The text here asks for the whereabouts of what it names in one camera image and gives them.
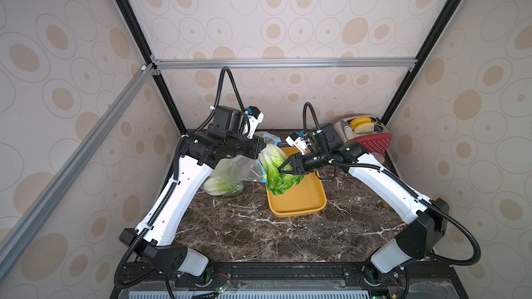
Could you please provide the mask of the chinese cabbage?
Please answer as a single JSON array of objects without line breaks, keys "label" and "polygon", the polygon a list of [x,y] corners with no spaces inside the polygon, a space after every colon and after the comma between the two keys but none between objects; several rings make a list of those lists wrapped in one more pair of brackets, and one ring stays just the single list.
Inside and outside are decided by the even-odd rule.
[{"label": "chinese cabbage", "polygon": [[282,195],[303,180],[303,175],[280,173],[280,167],[283,171],[292,171],[290,164],[282,167],[287,159],[282,149],[273,144],[267,144],[260,152],[259,160],[266,173],[267,189],[273,195]]},{"label": "chinese cabbage", "polygon": [[243,184],[227,184],[216,178],[209,178],[203,183],[203,191],[210,196],[233,196],[243,191]]}]

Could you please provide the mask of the clear plastic bag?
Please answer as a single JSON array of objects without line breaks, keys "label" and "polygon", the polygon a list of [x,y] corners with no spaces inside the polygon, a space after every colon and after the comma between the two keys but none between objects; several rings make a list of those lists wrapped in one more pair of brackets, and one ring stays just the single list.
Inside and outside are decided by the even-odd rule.
[{"label": "clear plastic bag", "polygon": [[259,159],[236,156],[221,160],[210,175],[227,184],[239,184],[243,181],[258,183],[267,182],[266,171]]}]

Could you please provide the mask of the clear zipper bag blue seal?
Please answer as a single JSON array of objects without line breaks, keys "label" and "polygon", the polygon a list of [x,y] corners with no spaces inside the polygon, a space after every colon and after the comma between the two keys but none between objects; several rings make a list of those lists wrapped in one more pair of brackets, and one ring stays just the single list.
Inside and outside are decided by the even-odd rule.
[{"label": "clear zipper bag blue seal", "polygon": [[236,156],[221,160],[202,189],[210,196],[231,196],[240,194],[245,181],[263,182],[263,169],[258,159]]}]

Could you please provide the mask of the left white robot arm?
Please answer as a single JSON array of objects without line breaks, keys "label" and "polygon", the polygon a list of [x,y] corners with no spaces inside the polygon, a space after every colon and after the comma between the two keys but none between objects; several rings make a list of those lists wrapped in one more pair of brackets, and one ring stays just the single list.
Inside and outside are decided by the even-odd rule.
[{"label": "left white robot arm", "polygon": [[[202,132],[182,137],[175,151],[173,175],[155,205],[135,228],[126,228],[120,241],[127,251],[114,275],[115,285],[131,287],[148,276],[162,272],[167,277],[190,274],[209,282],[209,259],[187,246],[175,243],[177,229],[196,192],[223,159],[244,156],[255,160],[266,147],[263,137],[248,138],[224,133],[220,138]],[[133,281],[125,281],[121,273],[132,254],[152,265],[152,270]]]}]

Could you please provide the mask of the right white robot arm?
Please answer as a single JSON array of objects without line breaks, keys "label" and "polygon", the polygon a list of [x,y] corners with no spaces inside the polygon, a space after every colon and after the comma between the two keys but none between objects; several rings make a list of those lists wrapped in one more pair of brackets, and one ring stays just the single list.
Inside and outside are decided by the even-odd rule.
[{"label": "right white robot arm", "polygon": [[388,171],[356,140],[343,141],[331,124],[308,134],[293,132],[286,141],[298,152],[280,166],[281,173],[307,174],[326,165],[340,167],[371,188],[405,223],[402,231],[364,262],[362,272],[368,283],[377,285],[396,267],[424,259],[445,234],[447,221],[442,213],[449,207],[443,200],[427,207],[429,197]]}]

